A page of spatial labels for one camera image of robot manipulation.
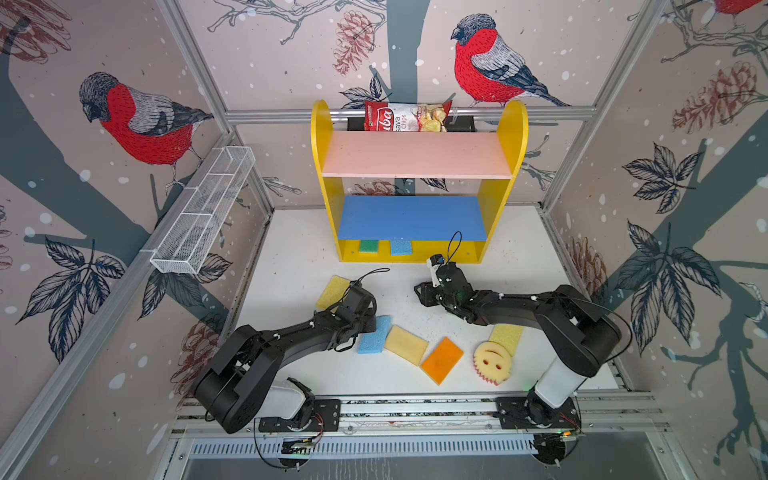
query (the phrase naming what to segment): white mesh basket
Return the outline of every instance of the white mesh basket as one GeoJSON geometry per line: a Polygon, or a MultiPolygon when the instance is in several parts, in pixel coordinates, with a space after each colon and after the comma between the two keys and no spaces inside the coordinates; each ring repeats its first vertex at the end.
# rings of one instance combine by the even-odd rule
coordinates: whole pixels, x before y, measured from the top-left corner
{"type": "Polygon", "coordinates": [[[255,158],[248,147],[224,147],[166,233],[150,262],[162,273],[197,274],[243,188],[255,158]]]}

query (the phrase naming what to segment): yellow shelf side panel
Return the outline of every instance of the yellow shelf side panel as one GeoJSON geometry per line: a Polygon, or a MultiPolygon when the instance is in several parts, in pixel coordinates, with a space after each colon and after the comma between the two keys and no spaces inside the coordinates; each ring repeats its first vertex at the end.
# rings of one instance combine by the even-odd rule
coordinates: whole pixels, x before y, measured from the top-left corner
{"type": "Polygon", "coordinates": [[[320,191],[323,192],[323,201],[326,203],[328,220],[333,231],[333,241],[336,242],[336,252],[339,254],[339,260],[342,260],[346,240],[339,240],[339,224],[341,223],[341,214],[344,211],[344,185],[340,177],[323,176],[323,165],[326,162],[328,146],[333,136],[331,112],[324,100],[316,101],[312,108],[310,131],[317,180],[320,182],[320,191]]]}
{"type": "Polygon", "coordinates": [[[480,183],[478,202],[488,240],[475,242],[478,248],[478,263],[482,262],[485,252],[488,251],[488,244],[491,242],[499,219],[502,218],[504,205],[507,203],[520,166],[525,159],[525,149],[528,147],[528,112],[525,110],[525,105],[519,101],[507,103],[507,107],[502,112],[502,119],[498,122],[496,134],[499,143],[502,144],[504,156],[507,157],[512,178],[510,180],[486,178],[480,183]]]}

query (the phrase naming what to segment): red and white snack bag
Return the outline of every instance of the red and white snack bag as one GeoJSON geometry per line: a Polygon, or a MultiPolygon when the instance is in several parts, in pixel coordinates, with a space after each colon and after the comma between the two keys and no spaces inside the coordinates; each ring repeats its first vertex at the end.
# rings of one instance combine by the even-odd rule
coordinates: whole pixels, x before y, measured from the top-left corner
{"type": "Polygon", "coordinates": [[[451,111],[444,104],[388,104],[366,102],[367,131],[447,131],[443,122],[451,111]]]}

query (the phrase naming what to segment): orange sponge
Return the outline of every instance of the orange sponge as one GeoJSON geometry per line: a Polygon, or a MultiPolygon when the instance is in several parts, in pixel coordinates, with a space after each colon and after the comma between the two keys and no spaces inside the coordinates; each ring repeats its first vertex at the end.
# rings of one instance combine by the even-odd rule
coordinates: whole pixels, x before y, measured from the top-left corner
{"type": "Polygon", "coordinates": [[[429,375],[429,378],[440,385],[445,377],[451,372],[453,367],[462,358],[464,352],[461,351],[448,337],[442,339],[432,355],[428,356],[422,363],[422,370],[429,375]]]}

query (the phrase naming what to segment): black mounting plate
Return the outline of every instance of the black mounting plate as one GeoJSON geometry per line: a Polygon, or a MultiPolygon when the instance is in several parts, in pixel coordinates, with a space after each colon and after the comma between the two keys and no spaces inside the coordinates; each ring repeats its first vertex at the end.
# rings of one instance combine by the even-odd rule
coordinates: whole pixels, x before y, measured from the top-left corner
{"type": "MultiPolygon", "coordinates": [[[[525,408],[524,396],[512,396],[512,397],[497,397],[496,398],[496,411],[498,412],[498,420],[502,424],[502,430],[519,430],[519,429],[535,429],[536,425],[530,423],[526,417],[528,416],[528,410],[525,408]]],[[[565,403],[557,410],[556,418],[552,420],[552,423],[547,427],[549,429],[563,429],[573,430],[576,425],[581,425],[581,419],[579,419],[576,413],[576,407],[574,400],[569,398],[565,403]]]]}
{"type": "MultiPolygon", "coordinates": [[[[339,416],[341,413],[341,400],[336,399],[315,399],[313,412],[318,413],[325,423],[325,432],[339,431],[339,416]]],[[[319,432],[320,424],[314,416],[310,419],[310,424],[302,432],[319,432]]],[[[268,417],[259,422],[259,432],[261,433],[299,433],[288,428],[285,419],[280,417],[268,417]]]]}

